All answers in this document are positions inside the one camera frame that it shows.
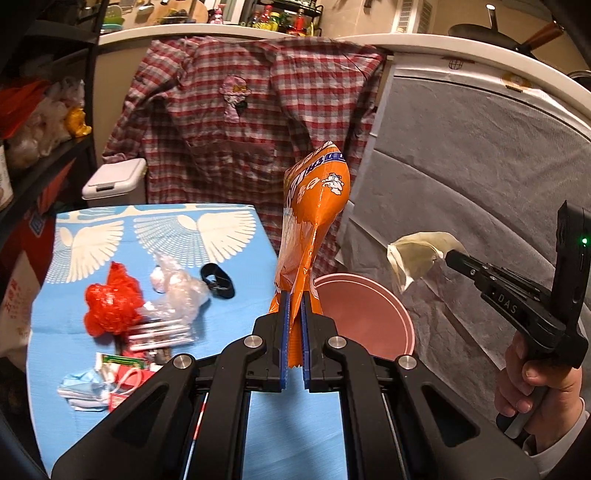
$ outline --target snack bag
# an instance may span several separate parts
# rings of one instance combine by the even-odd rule
[[[311,274],[312,263],[330,225],[347,203],[349,189],[349,168],[332,142],[325,143],[285,172],[283,230],[275,272],[277,292],[269,312],[279,310],[283,290],[291,292],[289,367],[302,364],[298,313],[304,291],[311,293],[312,311],[322,313]]]

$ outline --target red checkered shirt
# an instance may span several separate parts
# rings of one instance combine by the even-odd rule
[[[276,251],[283,175],[325,141],[356,176],[385,56],[326,38],[154,40],[103,153],[144,157],[149,203],[254,205]],[[337,220],[314,263],[335,270]]]

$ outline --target sleeve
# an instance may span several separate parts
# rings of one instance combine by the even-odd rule
[[[560,459],[568,451],[579,433],[581,433],[581,430],[583,430],[583,427],[589,418],[589,412],[585,410],[585,402],[582,398],[581,401],[583,402],[583,411],[577,420],[577,423],[574,424],[573,428],[571,428],[564,437],[552,445],[552,447],[543,451],[542,453],[536,454],[535,437],[532,435],[525,441],[523,450],[534,461],[538,471],[540,472],[540,477],[544,478],[546,475],[548,475],[548,473],[550,473],[550,471],[558,464]]]
[[[142,142],[149,126],[152,102],[174,85],[182,62],[196,46],[183,39],[154,40],[131,82],[121,116],[103,152],[105,163],[143,157]]]

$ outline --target metal screw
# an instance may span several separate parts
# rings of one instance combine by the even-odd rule
[[[403,355],[398,359],[398,365],[405,370],[412,370],[417,366],[417,359],[410,355]]]
[[[176,368],[187,368],[191,365],[191,363],[193,363],[193,361],[191,360],[191,357],[189,357],[188,355],[179,355],[174,357],[173,360],[173,365]]]
[[[262,338],[258,335],[249,335],[244,339],[244,345],[248,348],[258,348],[262,345]]]
[[[329,345],[332,348],[343,348],[345,345],[347,345],[347,340],[345,340],[343,337],[330,337]]]

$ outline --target wall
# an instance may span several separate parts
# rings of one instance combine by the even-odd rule
[[[99,165],[102,164],[102,154],[107,140],[121,115],[125,96],[150,42],[148,38],[137,41],[133,48],[103,51],[96,59],[93,133]]]
[[[329,38],[370,33],[390,33],[399,0],[373,0],[364,8],[365,0],[319,0],[324,5],[322,36]]]
[[[503,6],[498,0],[439,0],[433,33],[447,35],[453,25],[473,23],[490,27],[486,4],[496,6],[499,31],[518,42],[523,42],[546,25],[540,18]],[[534,55],[544,63],[563,72],[588,70],[583,57],[568,35],[538,48]]]

